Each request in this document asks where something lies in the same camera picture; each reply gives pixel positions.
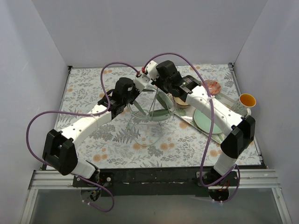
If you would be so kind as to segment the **mint green headphones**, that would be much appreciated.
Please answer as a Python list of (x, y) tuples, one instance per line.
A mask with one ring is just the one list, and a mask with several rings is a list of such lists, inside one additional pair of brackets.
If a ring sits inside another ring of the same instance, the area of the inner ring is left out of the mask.
[(143, 109), (136, 101), (133, 102), (133, 105), (137, 108), (137, 111), (133, 111), (131, 105), (128, 105), (128, 109), (133, 117), (141, 120), (161, 122), (168, 120), (172, 115), (174, 115), (177, 103), (171, 99), (169, 94), (166, 94), (158, 88), (150, 85), (147, 85), (143, 89), (143, 92), (154, 92), (155, 95), (153, 102), (149, 110)]

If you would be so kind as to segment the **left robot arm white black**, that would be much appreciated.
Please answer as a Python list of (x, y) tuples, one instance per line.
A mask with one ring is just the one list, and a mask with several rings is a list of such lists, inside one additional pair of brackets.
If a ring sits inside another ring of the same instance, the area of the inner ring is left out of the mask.
[(131, 80), (120, 78), (108, 98), (102, 98), (95, 107), (72, 125), (61, 131), (51, 130), (46, 136), (43, 159), (62, 175), (79, 175), (90, 187), (99, 183), (97, 168), (77, 157), (76, 149), (102, 125), (121, 114), (128, 104), (132, 104), (146, 87), (142, 78)]

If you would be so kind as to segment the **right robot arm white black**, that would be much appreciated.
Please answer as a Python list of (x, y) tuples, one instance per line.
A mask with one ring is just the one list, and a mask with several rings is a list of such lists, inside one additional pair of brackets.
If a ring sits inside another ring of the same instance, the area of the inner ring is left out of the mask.
[(214, 183), (219, 186), (227, 182), (239, 155), (254, 140), (255, 119), (251, 115), (240, 115), (209, 96), (203, 82), (191, 75), (181, 76), (172, 61), (160, 64), (151, 61), (144, 71), (160, 90), (201, 111), (221, 129), (225, 135), (221, 143), (222, 153), (202, 181), (204, 185)]

